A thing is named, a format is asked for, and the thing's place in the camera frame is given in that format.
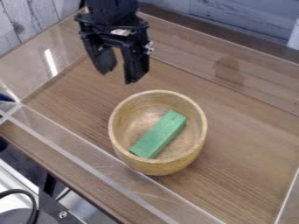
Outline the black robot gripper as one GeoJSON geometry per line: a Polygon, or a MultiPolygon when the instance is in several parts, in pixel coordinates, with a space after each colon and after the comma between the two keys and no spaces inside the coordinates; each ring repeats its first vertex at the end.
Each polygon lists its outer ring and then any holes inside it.
{"type": "Polygon", "coordinates": [[[138,15],[138,0],[86,0],[87,12],[75,16],[79,35],[98,71],[106,75],[117,65],[113,47],[123,47],[126,84],[137,83],[150,71],[154,43],[150,24],[138,15]]]}

